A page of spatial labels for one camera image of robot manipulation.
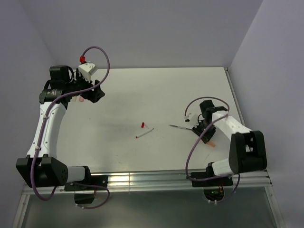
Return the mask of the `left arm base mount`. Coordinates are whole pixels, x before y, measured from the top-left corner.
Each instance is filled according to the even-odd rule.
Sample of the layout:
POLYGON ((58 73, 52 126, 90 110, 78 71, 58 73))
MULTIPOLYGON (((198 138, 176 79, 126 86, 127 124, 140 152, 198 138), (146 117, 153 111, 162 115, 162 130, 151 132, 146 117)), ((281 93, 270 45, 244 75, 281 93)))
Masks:
POLYGON ((95 200, 98 190, 107 192, 107 196, 101 205, 104 205, 110 199, 110 191, 107 188, 107 184, 107 175, 93 175, 88 183, 81 181, 66 184, 64 191, 74 192, 74 202, 77 206, 96 208, 97 206, 90 206, 90 204, 95 200))

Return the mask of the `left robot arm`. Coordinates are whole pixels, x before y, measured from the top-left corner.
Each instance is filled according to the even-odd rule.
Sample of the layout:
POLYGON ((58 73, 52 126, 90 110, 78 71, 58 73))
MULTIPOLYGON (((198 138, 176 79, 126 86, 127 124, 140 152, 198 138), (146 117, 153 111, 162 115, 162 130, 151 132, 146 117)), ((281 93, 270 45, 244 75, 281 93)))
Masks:
POLYGON ((97 71, 94 63, 84 63, 74 72, 69 66, 52 66, 50 79, 39 95, 40 115, 33 143, 26 157, 19 158, 16 168, 29 187, 64 186, 75 182, 86 190, 92 186, 93 178, 87 166, 67 166, 57 160, 57 140, 61 122, 72 97, 96 103, 105 94, 91 80, 97 71))

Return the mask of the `white pen with red tip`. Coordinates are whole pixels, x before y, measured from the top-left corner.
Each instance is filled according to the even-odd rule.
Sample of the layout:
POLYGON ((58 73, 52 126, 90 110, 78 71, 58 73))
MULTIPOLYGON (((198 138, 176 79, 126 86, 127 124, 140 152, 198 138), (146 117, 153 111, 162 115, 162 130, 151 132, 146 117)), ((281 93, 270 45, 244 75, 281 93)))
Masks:
POLYGON ((142 133, 142 134, 140 134, 140 135, 137 135, 135 138, 136 138, 136 139, 141 138, 141 137, 145 136, 146 134, 149 134, 149 133, 152 132, 153 130, 154 130, 154 128, 152 128, 152 129, 150 129, 150 130, 148 130, 148 131, 146 131, 146 132, 144 132, 144 133, 142 133))

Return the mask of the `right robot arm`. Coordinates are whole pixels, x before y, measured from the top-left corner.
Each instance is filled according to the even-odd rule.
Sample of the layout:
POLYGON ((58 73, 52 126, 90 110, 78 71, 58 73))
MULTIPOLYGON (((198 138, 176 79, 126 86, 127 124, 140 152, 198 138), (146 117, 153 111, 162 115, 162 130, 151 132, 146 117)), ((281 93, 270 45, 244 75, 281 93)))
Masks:
POLYGON ((245 127, 228 114, 227 108, 215 106, 212 100, 200 103, 200 110, 202 120, 192 128, 192 132, 205 144, 210 142, 216 130, 221 130, 230 141, 228 157, 208 164, 207 183, 216 185, 222 176, 266 169, 265 139, 261 131, 245 127))

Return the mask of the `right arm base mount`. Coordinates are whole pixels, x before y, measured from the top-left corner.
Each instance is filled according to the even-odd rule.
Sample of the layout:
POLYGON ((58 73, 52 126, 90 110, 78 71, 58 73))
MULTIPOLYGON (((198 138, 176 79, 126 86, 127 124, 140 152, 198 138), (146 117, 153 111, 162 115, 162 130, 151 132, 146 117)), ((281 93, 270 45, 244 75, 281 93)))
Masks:
POLYGON ((191 184, 194 188, 207 187, 208 189, 203 191, 205 197, 207 198, 207 200, 215 202, 224 199, 224 187, 232 186, 233 180, 231 177, 222 177, 205 181, 191 181, 191 184))

